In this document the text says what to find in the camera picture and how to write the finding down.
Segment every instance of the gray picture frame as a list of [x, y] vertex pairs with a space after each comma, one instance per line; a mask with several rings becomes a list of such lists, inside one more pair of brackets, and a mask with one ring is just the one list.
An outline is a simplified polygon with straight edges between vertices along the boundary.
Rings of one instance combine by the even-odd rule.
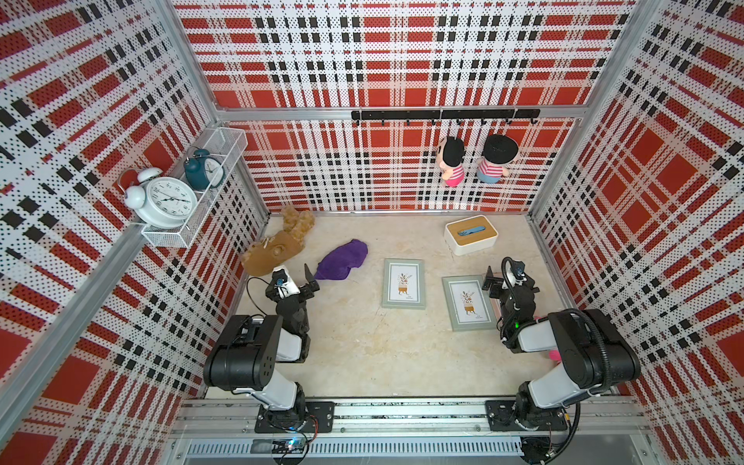
[[[498, 316], [493, 308], [491, 299], [488, 297], [488, 291], [481, 289], [482, 284], [483, 277], [480, 275], [448, 276], [442, 278], [444, 297], [447, 302], [449, 321], [452, 323], [452, 331], [496, 329]], [[469, 306], [469, 310], [466, 309], [464, 302], [461, 302], [462, 305], [459, 305], [455, 301], [456, 298], [463, 298], [463, 289], [468, 289], [472, 293], [470, 295], [472, 305]]]
[[[398, 283], [391, 288], [391, 279], [396, 275], [399, 278]], [[400, 283], [400, 275], [408, 276], [405, 286]], [[382, 276], [382, 308], [424, 310], [426, 308], [426, 286], [423, 277], [423, 260], [385, 258]]]

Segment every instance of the plush toy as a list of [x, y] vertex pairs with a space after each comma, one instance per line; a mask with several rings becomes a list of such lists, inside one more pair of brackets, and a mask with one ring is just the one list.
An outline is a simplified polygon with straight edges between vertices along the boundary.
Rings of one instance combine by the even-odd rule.
[[504, 165], [512, 161], [518, 151], [519, 146], [514, 139], [501, 134], [489, 135], [483, 147], [483, 158], [478, 165], [478, 179], [493, 184], [502, 176], [508, 177], [509, 170]]
[[309, 211], [298, 213], [294, 207], [282, 208], [284, 226], [272, 237], [252, 243], [240, 258], [243, 268], [251, 276], [264, 276], [299, 254], [305, 246], [305, 235], [315, 225]]
[[465, 179], [463, 156], [465, 144], [452, 136], [439, 141], [437, 148], [437, 166], [442, 170], [442, 179], [450, 187], [455, 187]]

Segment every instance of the red plaid pattern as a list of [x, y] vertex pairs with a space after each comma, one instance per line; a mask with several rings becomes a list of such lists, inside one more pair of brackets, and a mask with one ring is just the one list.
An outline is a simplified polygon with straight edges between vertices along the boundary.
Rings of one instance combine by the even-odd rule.
[[664, 1], [538, 218], [641, 357], [630, 391], [673, 464], [743, 459], [743, 45], [741, 4]]
[[[205, 126], [151, 1], [0, 5], [0, 376], [132, 218], [117, 177], [169, 170]], [[242, 273], [258, 219], [229, 179], [189, 250], [145, 248], [27, 413], [0, 464], [156, 464]]]
[[173, 3], [224, 108], [585, 103], [635, 5]]
[[[432, 123], [278, 121], [233, 123], [248, 136], [248, 167], [269, 210], [467, 209], [527, 213], [573, 120]], [[519, 144], [511, 176], [487, 185], [475, 177], [488, 135]], [[465, 179], [447, 187], [435, 163], [439, 140], [465, 143]]]

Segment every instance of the pink object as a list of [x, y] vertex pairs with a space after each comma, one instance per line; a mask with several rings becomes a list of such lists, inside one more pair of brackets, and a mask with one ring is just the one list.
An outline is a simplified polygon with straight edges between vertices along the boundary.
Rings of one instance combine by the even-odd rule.
[[452, 176], [449, 179], [446, 179], [444, 183], [450, 187], [455, 187], [460, 184], [463, 179], [465, 179], [465, 170], [462, 165], [459, 165], [452, 170]]
[[485, 158], [478, 165], [478, 170], [486, 176], [500, 178], [504, 174], [504, 168], [489, 163]]

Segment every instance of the purple towel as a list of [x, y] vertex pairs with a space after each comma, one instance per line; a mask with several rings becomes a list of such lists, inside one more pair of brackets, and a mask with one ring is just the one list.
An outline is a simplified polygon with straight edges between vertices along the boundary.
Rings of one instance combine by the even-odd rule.
[[352, 268], [359, 268], [367, 257], [367, 244], [352, 239], [350, 243], [336, 247], [318, 263], [315, 279], [344, 280]]

